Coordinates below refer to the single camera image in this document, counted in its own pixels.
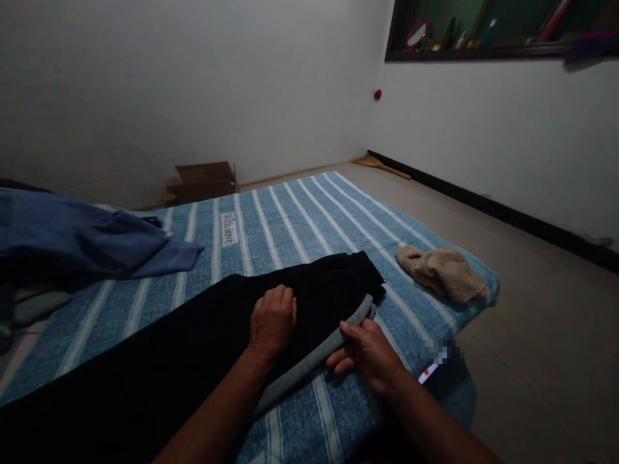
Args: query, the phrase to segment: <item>tiled floor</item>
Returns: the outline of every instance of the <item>tiled floor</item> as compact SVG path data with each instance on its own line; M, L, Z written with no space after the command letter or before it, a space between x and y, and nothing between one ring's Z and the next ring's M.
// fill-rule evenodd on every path
M508 463L619 462L619 276L414 181L335 170L474 253L498 305L457 340L478 391L473 432Z

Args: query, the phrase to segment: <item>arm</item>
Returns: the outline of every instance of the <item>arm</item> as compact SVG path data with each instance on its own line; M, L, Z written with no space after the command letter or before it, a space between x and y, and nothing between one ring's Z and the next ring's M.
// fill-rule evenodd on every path
M364 320L361 327L341 323L351 343L333 353L327 366L336 374L357 368L368 385L386 399L428 461L500 463L500 460L408 373L382 330Z
M154 462L220 462L255 406L296 322L292 289L280 285L267 291L251 315L249 346Z

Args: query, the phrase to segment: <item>blue striped mattress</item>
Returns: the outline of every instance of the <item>blue striped mattress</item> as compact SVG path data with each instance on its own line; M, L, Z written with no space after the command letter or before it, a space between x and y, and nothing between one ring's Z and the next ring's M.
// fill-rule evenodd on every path
M222 215L229 212L235 213L238 242L226 245ZM2 403L104 352L234 273L259 275L332 253L364 250L386 281L376 321L414 375L432 361L430 351L420 346L452 339L498 297L496 274L464 250L490 287L488 298L457 305L416 286L398 265L395 251L406 244L423 251L453 244L336 172L155 214L177 237L204 246L195 268L157 278L107 280L76 293L53 315ZM334 382L330 372L319 368L254 422L237 461L344 461L380 417L376 398L356 374Z

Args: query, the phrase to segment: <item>hand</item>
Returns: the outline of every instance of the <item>hand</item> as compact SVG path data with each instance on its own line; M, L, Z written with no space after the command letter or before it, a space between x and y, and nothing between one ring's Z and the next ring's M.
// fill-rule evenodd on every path
M297 324L297 299L292 288L267 290L253 307L248 350L262 360L274 361L286 348Z
M340 322L340 329L350 341L327 359L335 374L357 368L378 395L385 396L398 375L408 374L404 364L374 321L365 319L361 326Z

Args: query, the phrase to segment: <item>window frame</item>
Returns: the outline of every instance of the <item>window frame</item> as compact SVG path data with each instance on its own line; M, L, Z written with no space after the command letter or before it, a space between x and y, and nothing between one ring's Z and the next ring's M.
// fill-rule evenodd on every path
M407 61L489 61L495 59L563 59L572 43L546 42L523 46L506 46L490 48L462 48L460 50L438 50L433 52L392 52L393 36L397 27L396 14L402 12L405 0L395 0L389 39L385 53L385 63L401 63ZM614 49L607 56L619 56L619 49Z

